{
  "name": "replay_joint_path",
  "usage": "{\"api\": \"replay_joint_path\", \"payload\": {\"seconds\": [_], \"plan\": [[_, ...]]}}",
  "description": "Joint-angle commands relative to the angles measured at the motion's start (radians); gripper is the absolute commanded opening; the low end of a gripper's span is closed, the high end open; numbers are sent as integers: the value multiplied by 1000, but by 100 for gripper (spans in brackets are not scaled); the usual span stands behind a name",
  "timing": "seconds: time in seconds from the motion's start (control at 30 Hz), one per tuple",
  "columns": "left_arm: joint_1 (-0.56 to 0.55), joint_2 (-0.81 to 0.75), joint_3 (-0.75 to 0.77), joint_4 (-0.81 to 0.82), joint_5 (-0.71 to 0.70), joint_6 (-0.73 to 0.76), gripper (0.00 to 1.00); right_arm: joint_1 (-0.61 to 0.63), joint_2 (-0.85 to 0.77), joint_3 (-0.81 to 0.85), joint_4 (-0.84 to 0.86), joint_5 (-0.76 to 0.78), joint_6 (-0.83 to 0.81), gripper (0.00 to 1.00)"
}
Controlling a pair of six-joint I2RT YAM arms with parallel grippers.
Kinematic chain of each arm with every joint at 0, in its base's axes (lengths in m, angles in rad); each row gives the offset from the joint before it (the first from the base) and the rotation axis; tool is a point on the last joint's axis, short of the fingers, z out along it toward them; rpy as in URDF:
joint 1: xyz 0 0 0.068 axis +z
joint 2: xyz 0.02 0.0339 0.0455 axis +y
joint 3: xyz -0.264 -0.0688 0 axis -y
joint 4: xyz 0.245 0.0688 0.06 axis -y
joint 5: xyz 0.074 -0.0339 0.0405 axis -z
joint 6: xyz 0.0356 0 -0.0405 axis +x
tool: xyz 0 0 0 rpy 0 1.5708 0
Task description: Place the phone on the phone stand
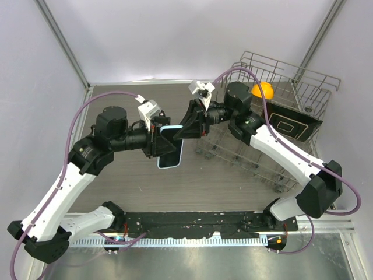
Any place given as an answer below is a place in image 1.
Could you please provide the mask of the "phone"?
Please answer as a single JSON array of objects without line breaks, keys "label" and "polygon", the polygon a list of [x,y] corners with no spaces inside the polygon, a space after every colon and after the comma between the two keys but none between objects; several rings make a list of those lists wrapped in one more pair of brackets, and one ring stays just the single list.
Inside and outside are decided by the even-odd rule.
[{"label": "phone", "polygon": [[181,164],[184,141],[174,139],[174,136],[181,128],[182,125],[168,125],[161,127],[161,136],[172,144],[174,150],[158,157],[157,167],[159,169],[171,169],[178,167]]}]

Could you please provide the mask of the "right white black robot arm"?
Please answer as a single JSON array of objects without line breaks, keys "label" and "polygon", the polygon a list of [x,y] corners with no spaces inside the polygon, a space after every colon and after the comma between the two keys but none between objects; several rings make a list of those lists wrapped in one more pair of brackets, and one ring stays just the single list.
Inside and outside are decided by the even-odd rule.
[{"label": "right white black robot arm", "polygon": [[194,80],[189,85],[193,99],[189,102],[182,128],[174,139],[197,139],[207,136],[210,126],[228,122],[231,134],[244,144],[261,151],[288,171],[302,190],[287,198],[277,198],[263,210],[263,225],[277,230],[285,220],[306,214],[320,218],[342,195],[341,166],[334,160],[325,163],[275,132],[264,118],[251,110],[252,94],[241,82],[229,83],[223,102],[212,101],[215,87]]}]

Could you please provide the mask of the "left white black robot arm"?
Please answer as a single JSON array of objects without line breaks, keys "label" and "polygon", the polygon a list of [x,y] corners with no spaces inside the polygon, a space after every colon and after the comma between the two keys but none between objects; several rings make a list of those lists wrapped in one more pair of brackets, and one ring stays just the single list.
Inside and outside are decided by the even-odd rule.
[{"label": "left white black robot arm", "polygon": [[13,221],[8,232],[24,244],[28,254],[46,264],[54,263],[78,239],[99,230],[116,233],[123,229],[125,213],[115,203],[104,202],[83,217],[63,223],[62,218],[82,191],[114,160],[114,153],[140,149],[155,158],[176,150],[160,133],[171,118],[154,109],[141,115],[138,128],[128,124],[127,112],[106,107],[68,153],[61,174],[37,208],[25,219]]}]

